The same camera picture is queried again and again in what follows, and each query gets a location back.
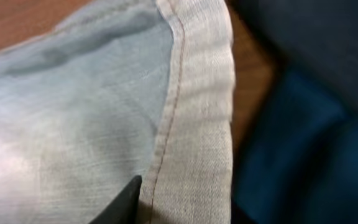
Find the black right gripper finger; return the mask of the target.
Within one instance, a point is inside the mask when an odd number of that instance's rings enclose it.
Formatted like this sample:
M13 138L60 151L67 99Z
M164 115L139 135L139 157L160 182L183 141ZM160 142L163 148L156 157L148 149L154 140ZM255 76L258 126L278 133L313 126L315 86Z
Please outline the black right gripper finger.
M134 224L142 177L134 176L114 200L89 224Z

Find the light blue denim shorts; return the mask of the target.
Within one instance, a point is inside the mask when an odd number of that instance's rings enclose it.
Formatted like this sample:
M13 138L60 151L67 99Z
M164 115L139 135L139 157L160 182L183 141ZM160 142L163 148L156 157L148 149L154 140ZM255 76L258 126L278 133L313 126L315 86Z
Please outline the light blue denim shorts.
M0 51L0 223L89 223L142 177L140 223L231 219L224 1L94 1Z

